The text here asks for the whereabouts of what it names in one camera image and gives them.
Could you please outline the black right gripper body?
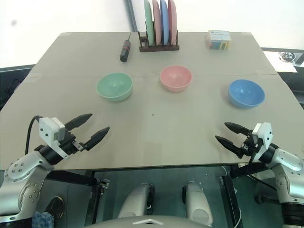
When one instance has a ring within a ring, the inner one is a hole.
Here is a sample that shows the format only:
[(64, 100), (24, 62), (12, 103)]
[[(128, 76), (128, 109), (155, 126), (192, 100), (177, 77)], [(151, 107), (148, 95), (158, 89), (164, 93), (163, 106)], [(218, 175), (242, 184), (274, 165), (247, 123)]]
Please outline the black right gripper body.
[(246, 139), (240, 146), (240, 153), (238, 157), (242, 158), (245, 155), (254, 158), (260, 149), (258, 141), (254, 141), (254, 136), (252, 135), (252, 132), (241, 132), (241, 134), (245, 135)]

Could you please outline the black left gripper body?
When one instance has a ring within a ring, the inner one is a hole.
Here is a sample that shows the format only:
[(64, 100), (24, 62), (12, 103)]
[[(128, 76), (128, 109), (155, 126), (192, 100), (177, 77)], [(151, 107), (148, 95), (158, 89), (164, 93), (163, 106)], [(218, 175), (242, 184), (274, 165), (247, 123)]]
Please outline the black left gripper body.
[(59, 141), (59, 147), (67, 154), (75, 154), (84, 150), (84, 145), (76, 141), (76, 137), (68, 130), (65, 130), (64, 139)]

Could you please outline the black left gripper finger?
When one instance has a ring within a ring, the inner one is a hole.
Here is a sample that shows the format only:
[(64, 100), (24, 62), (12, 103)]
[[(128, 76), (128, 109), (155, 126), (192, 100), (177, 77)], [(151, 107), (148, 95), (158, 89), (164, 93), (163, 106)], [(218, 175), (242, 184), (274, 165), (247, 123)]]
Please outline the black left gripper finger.
[(78, 128), (79, 126), (83, 125), (92, 115), (93, 114), (82, 114), (77, 116), (65, 124), (65, 129), (67, 131), (71, 131), (74, 128)]
[(83, 148), (87, 151), (91, 150), (93, 147), (95, 147), (103, 140), (103, 138), (107, 135), (109, 130), (110, 127), (108, 126), (96, 132), (93, 136), (91, 136), (90, 140), (88, 140), (86, 143), (83, 144)]

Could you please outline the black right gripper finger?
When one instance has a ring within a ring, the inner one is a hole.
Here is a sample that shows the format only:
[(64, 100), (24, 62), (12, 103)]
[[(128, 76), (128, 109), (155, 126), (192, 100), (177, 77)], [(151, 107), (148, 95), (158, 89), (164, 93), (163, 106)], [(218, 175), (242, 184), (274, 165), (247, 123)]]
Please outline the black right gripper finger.
[(236, 133), (236, 134), (242, 134), (245, 136), (248, 136), (250, 133), (252, 133), (252, 131), (246, 127), (243, 127), (239, 124), (236, 123), (232, 123), (232, 122), (224, 122), (224, 125), (231, 130), (232, 132)]
[(230, 140), (221, 137), (221, 136), (215, 136), (215, 138), (217, 139), (217, 141), (223, 146), (225, 147), (227, 150), (233, 152), (238, 158), (242, 158), (243, 157), (243, 153), (241, 148), (236, 147), (233, 142), (231, 142)]

